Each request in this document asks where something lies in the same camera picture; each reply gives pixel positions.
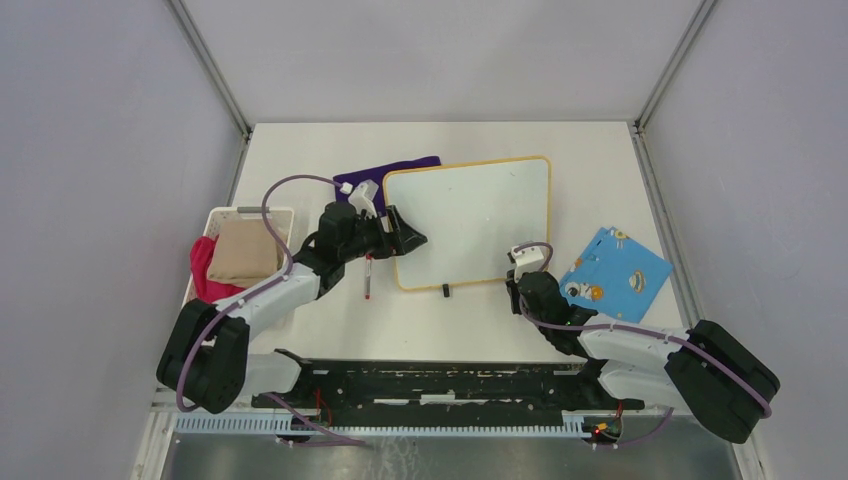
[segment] metal frame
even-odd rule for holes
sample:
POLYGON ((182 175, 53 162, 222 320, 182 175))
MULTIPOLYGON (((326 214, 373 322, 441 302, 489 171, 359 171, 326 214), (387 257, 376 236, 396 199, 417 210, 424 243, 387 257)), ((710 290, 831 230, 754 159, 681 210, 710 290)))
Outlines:
MULTIPOLYGON (((590 438, 583 431, 583 416, 562 413, 561 425, 483 426, 483 427, 328 427, 340 435, 352 437, 416 436, 416 437, 530 437, 590 438)), ((294 416, 285 411, 270 412, 191 412, 177 415, 174 433, 219 435, 275 435, 277 437, 312 437, 314 430, 298 428, 294 416)))
POLYGON ((733 445, 733 455, 736 457, 742 480, 768 480, 769 476, 757 453, 757 440, 754 436, 742 445, 733 445))
POLYGON ((247 122, 241 108, 239 108, 233 92, 230 90, 229 85, 227 85, 227 81, 224 80, 218 64, 215 63, 215 59, 209 53, 209 47, 206 46, 206 42, 200 35, 200 31, 197 29, 194 19, 191 18, 188 8, 186 8, 182 0, 166 0, 165 3, 174 15, 174 19, 177 21, 180 30, 186 36, 188 44, 191 46, 192 51, 194 51, 195 56, 197 56, 197 60, 200 61, 200 65, 206 72, 207 77, 209 77, 209 81, 212 82, 212 86, 218 92, 221 101, 224 102, 230 119, 239 132, 241 132, 242 139, 247 141, 252 130, 250 124, 247 122))
POLYGON ((241 171, 244 167, 244 161, 247 159, 247 149, 250 147, 250 139, 253 137, 253 132, 247 134, 246 137, 242 137, 241 146, 239 148, 239 158, 236 162, 235 170, 233 171, 233 181, 230 183, 229 191, 227 192, 227 206, 233 206, 233 199, 236 197, 236 187, 238 187, 238 181, 241 179, 241 171))
POLYGON ((698 320, 704 318, 704 310, 700 300, 695 293, 692 278, 689 275, 686 259, 680 249, 680 241, 674 222, 666 208, 663 199, 660 182, 654 170, 651 157, 645 145, 644 133, 639 130, 636 122, 630 125, 630 135, 633 139, 633 148, 636 150, 636 160, 642 172, 642 181, 648 193, 648 203, 654 215, 654 223, 657 226, 657 234, 660 237, 660 245, 665 258, 674 265, 671 271, 671 286, 677 299, 677 305, 684 320, 690 327, 695 326, 698 320))
POLYGON ((131 480, 158 480, 162 477, 176 422, 175 413, 151 412, 147 416, 144 437, 130 474, 131 480))
POLYGON ((680 42, 678 42, 677 47, 675 47, 674 52, 671 54, 671 58, 668 59, 668 63, 663 69, 662 74, 660 74, 659 80, 657 80, 656 85, 654 85, 654 89, 648 96, 648 101, 645 102, 645 106, 642 107, 642 111, 639 112, 639 116, 634 122, 636 129, 639 132, 643 132, 645 126, 651 120, 651 117, 657 109, 657 105, 659 105, 660 100, 662 100, 665 95, 666 88, 668 88, 668 85, 671 83, 672 79, 674 79, 674 75, 677 73, 683 59, 686 58, 686 55, 692 48, 692 44, 695 42, 695 39, 698 37, 698 34, 704 27, 704 24, 709 19, 716 4, 718 4, 718 0, 702 0, 701 4, 698 5, 698 9, 689 21, 689 25, 686 26, 683 37, 680 39, 680 42))
MULTIPOLYGON (((339 427, 505 429, 562 426, 563 415, 591 410, 603 415, 621 405, 643 410, 640 400, 620 402, 586 364, 422 362, 301 359, 297 383, 279 394, 297 410, 313 408, 317 394, 339 427)), ((265 396, 257 409, 279 409, 265 396)))

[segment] cartoon print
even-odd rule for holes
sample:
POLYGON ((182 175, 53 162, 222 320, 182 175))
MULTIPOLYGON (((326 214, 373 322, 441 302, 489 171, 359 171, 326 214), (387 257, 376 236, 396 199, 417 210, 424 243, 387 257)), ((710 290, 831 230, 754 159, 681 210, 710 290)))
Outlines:
POLYGON ((568 269, 568 273, 574 273, 575 270, 580 268, 580 265, 583 265, 583 257, 577 257, 577 260, 571 264, 571 268, 568 269))
POLYGON ((641 270, 636 270, 630 276, 630 288, 636 293, 642 293, 645 289, 645 274, 641 270))
POLYGON ((604 298, 604 289, 597 285, 588 283, 568 282, 565 284, 565 292, 571 297, 583 297, 586 300, 597 302, 604 298))
POLYGON ((622 232, 617 228, 610 228, 610 235, 615 237, 615 246, 619 250, 622 250, 624 248, 624 241, 630 238, 626 233, 622 232))

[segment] pink cloth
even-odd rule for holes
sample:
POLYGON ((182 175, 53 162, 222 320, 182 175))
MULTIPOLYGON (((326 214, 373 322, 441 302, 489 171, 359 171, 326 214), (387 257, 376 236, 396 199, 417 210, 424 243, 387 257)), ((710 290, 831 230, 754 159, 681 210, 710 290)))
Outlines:
POLYGON ((212 263, 216 240, 200 237, 194 242, 189 254, 191 261, 191 276, 194 279, 194 291, 197 298, 206 303, 214 303, 222 298, 232 297, 244 291, 243 288, 226 283, 213 282, 206 279, 206 270, 212 263))

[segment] red wire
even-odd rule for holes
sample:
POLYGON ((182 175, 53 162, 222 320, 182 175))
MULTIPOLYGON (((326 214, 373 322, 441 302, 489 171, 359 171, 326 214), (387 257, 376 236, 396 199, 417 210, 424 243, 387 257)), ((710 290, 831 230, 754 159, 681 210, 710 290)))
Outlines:
POLYGON ((318 421, 321 421, 321 389, 315 390, 315 414, 318 416, 318 421))
POLYGON ((333 426, 333 411, 330 410, 330 407, 327 405, 327 402, 325 402, 323 399, 321 399, 321 405, 324 405, 324 408, 327 409, 327 426, 332 427, 333 426))
POLYGON ((366 445, 364 440, 356 440, 356 439, 353 439, 353 438, 350 438, 350 437, 345 437, 344 435, 339 435, 338 433, 335 433, 331 430, 327 430, 326 428, 322 427, 321 425, 309 420, 304 415, 300 414, 297 410, 292 408, 291 405, 289 405, 285 400, 280 398, 279 395, 277 395, 276 393, 263 393, 262 395, 270 398, 271 400, 274 401, 274 403, 276 403, 277 405, 288 410, 289 413, 291 413, 294 416, 294 418, 297 418, 298 420, 303 422, 303 424, 306 425, 307 427, 310 427, 313 430, 315 430, 316 432, 323 433, 324 435, 327 435, 328 437, 332 437, 332 438, 335 439, 335 441, 330 441, 330 442, 294 443, 293 446, 296 446, 296 447, 341 447, 343 445, 349 445, 349 446, 366 445))

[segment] purple cable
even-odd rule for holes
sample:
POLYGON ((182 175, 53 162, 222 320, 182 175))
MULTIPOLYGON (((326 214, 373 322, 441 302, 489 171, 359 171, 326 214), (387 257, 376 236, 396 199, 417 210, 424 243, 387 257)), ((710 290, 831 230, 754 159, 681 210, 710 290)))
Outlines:
MULTIPOLYGON (((582 326, 557 325, 557 324, 554 324, 554 323, 545 323, 545 322, 541 322, 539 320, 536 320, 535 318, 530 316, 529 312, 527 312, 527 306, 524 304, 523 298, 519 302, 519 306, 521 307, 521 313, 524 315, 524 318, 526 318, 527 320, 529 320, 531 323, 535 324, 536 326, 543 327, 543 328, 550 328, 552 330, 564 330, 564 331, 567 331, 567 332, 585 332, 585 331, 592 331, 592 330, 613 330, 613 329, 615 329, 615 330, 624 330, 625 332, 636 333, 636 334, 639 334, 639 335, 644 335, 646 337, 656 338, 656 339, 659 339, 659 340, 665 340, 666 339, 666 336, 663 333, 654 332, 652 330, 640 328, 640 327, 637 327, 635 325, 624 325, 624 324, 618 323, 618 322, 596 324, 596 325, 582 325, 582 326)), ((742 378, 739 375, 736 375, 733 372, 733 370, 727 368, 727 366, 725 366, 723 363, 719 362, 715 357, 713 357, 709 353, 701 350, 697 345, 694 345, 693 343, 691 343, 687 340, 684 340, 684 339, 678 338, 678 337, 669 336, 668 341, 675 343, 677 345, 680 345, 682 347, 685 347, 686 349, 690 350, 692 353, 694 353, 694 354, 698 355, 699 357, 703 358, 704 360, 706 360, 710 365, 717 368, 721 373, 730 377, 731 380, 733 380, 737 385, 742 387, 742 390, 745 390, 745 393, 750 395, 751 398, 754 399, 754 401, 756 401, 757 403, 760 404, 760 407, 762 407, 762 409, 763 409, 763 418, 769 418, 771 416, 771 406, 768 404, 766 399, 763 398, 762 395, 757 393, 757 391, 754 390, 753 387, 748 385, 748 383, 745 382, 745 380, 742 380, 742 378)))
POLYGON ((613 445, 604 445, 604 444, 601 444, 601 443, 594 443, 592 445, 593 445, 593 447, 598 446, 598 447, 601 447, 601 448, 604 448, 604 449, 609 449, 609 450, 617 450, 621 447, 632 447, 633 445, 638 445, 638 444, 640 444, 644 441, 647 441, 647 440, 650 440, 651 438, 654 438, 655 436, 657 436, 657 434, 659 434, 661 431, 663 431, 665 429, 665 427, 667 427, 668 424, 671 423, 671 414, 672 413, 674 413, 674 409, 669 408, 668 411, 665 412, 665 415, 663 416, 662 420, 660 420, 659 425, 657 425, 656 427, 654 427, 653 430, 646 433, 645 435, 642 435, 641 437, 634 438, 633 440, 628 440, 626 442, 621 442, 621 443, 616 442, 613 445))
POLYGON ((267 210, 268 210, 268 199, 271 197, 271 194, 274 193, 274 190, 276 190, 277 187, 279 187, 280 185, 282 185, 286 182, 290 182, 292 180, 298 180, 298 179, 301 179, 301 178, 308 179, 308 180, 317 180, 319 182, 324 182, 324 183, 329 183, 330 185, 334 185, 336 188, 342 188, 341 183, 339 183, 335 180, 329 179, 329 178, 319 177, 317 175, 292 175, 290 177, 286 177, 286 178, 278 181, 277 183, 271 185, 271 188, 269 188, 268 191, 265 192, 265 196, 262 197, 262 208, 260 209, 260 211, 262 213, 262 221, 265 223, 265 228, 268 229, 268 233, 270 233, 271 236, 274 237, 274 241, 277 242, 277 245, 280 246, 280 248, 283 250, 283 254, 286 257, 286 260, 285 260, 286 261, 286 269, 285 269, 285 271, 283 271, 283 276, 287 276, 289 273, 291 273, 291 269, 294 267, 294 261, 292 260, 291 250, 289 250, 289 247, 286 245, 286 242, 284 242, 283 239, 280 238, 280 236, 274 230, 274 227, 271 226, 271 221, 268 219, 268 212, 267 212, 267 210))
MULTIPOLYGON (((245 301, 248 301, 251 298, 259 295, 260 293, 268 290, 269 288, 281 283, 282 281, 283 281, 282 276, 276 277, 276 278, 272 279, 271 281, 269 281, 268 283, 266 283, 265 285, 258 287, 256 290, 253 290, 252 292, 245 294, 243 298, 244 298, 245 301)), ((233 302, 233 303, 227 305, 226 307, 224 307, 220 312, 218 312, 218 314, 215 315, 214 318, 212 318, 212 321, 209 322, 208 325, 206 325, 206 328, 204 328, 203 331, 200 332, 200 335, 198 335, 198 337, 197 337, 197 341, 194 342, 194 344, 191 346, 191 350, 188 351, 188 355, 186 356, 185 363, 183 363, 183 369, 180 370, 180 378, 179 378, 179 380, 177 380, 177 409, 179 409, 181 412, 191 412, 191 411, 196 410, 197 407, 198 407, 196 404, 195 405, 186 405, 185 404, 185 396, 184 396, 184 394, 185 394, 185 382, 186 382, 186 379, 188 378, 188 371, 191 369, 191 364, 194 362, 194 358, 197 356, 197 352, 200 351, 200 347, 203 345, 203 341, 206 339, 206 337, 209 336, 210 333, 212 333, 212 330, 214 330, 215 327, 217 327, 218 324, 221 323, 221 320, 223 320, 224 317, 227 316, 227 314, 229 314, 230 312, 235 310, 238 306, 239 306, 238 302, 233 302)))
POLYGON ((551 263, 551 258, 554 256, 554 247, 548 242, 527 242, 518 246, 517 251, 522 251, 525 248, 530 247, 545 247, 548 249, 548 255, 545 257, 545 262, 539 267, 540 272, 544 272, 546 268, 548 268, 548 264, 551 263))
POLYGON ((356 440, 356 439, 353 439, 353 438, 350 438, 350 437, 345 437, 344 435, 339 435, 338 433, 331 432, 330 430, 327 430, 326 428, 322 427, 321 425, 314 423, 313 421, 309 420, 304 415, 302 415, 300 412, 295 410, 291 405, 286 403, 285 400, 280 398, 280 396, 275 394, 275 393, 263 393, 262 396, 270 398, 271 400, 274 401, 274 403, 276 403, 276 404, 280 405, 281 407, 285 408, 286 410, 288 410, 289 413, 294 415, 295 418, 297 418, 298 420, 303 422, 303 424, 306 425, 307 427, 315 430, 316 432, 321 432, 324 435, 327 435, 328 437, 333 437, 333 438, 336 439, 335 442, 295 443, 294 445, 296 445, 298 447, 340 447, 340 446, 357 447, 357 446, 365 445, 365 442, 362 441, 362 440, 356 440))
MULTIPOLYGON (((268 219, 268 214, 267 214, 266 210, 268 209, 268 198, 271 196, 271 193, 273 193, 274 190, 277 189, 277 187, 279 187, 280 185, 282 185, 282 184, 284 184, 288 181, 297 180, 297 179, 300 179, 300 178, 305 178, 305 179, 310 179, 310 180, 318 180, 319 182, 329 183, 329 184, 335 185, 336 187, 339 187, 339 188, 341 188, 341 186, 342 186, 342 184, 340 184, 340 183, 338 183, 334 180, 330 180, 329 178, 319 177, 319 176, 316 176, 316 175, 292 175, 290 177, 286 177, 286 178, 278 181, 277 183, 271 185, 271 188, 269 188, 268 191, 265 192, 265 196, 262 198, 262 208, 261 208, 262 221, 265 223, 265 228, 268 229, 268 233, 270 233, 271 236, 274 237, 274 241, 276 241, 277 245, 279 245, 280 248, 282 248, 283 253, 286 256, 286 260, 285 260, 286 268, 283 271, 283 274, 281 276, 274 278, 273 280, 269 281, 265 285, 262 285, 261 287, 257 288, 256 290, 253 290, 249 293, 246 293, 244 295, 244 297, 242 297, 244 301, 248 301, 251 298, 259 295, 260 293, 268 290, 269 288, 279 284, 280 282, 285 281, 286 278, 288 277, 288 275, 291 273, 292 268, 294 268, 294 260, 292 259, 291 251, 289 251, 289 248, 286 246, 286 242, 284 242, 283 239, 280 238, 280 236, 274 230, 274 227, 271 225, 271 221, 268 219)), ((197 407, 198 407, 198 405, 196 405, 196 404, 195 405, 186 405, 185 404, 185 396, 184 396, 185 383, 186 383, 186 379, 188 378, 188 372, 191 369, 191 364, 194 362, 194 359, 197 356, 197 352, 200 351, 200 347, 203 345, 203 341, 209 336, 210 333, 212 333, 212 330, 214 330, 215 327, 217 327, 218 324, 221 323, 221 320, 223 320, 224 317, 226 317, 228 313, 235 310, 238 306, 239 306, 238 302, 233 302, 232 304, 227 305, 220 312, 218 312, 218 314, 215 315, 214 318, 212 318, 212 321, 210 321, 209 324, 206 325, 206 328, 204 328, 203 331, 200 332, 200 335, 197 337, 197 341, 195 341, 194 344, 191 346, 191 350, 189 350, 188 355, 186 356, 185 362, 183 363, 183 368, 182 368, 182 370, 180 370, 180 378, 179 378, 179 380, 177 380, 177 409, 179 409, 181 412, 191 412, 193 410, 196 410, 197 407)))

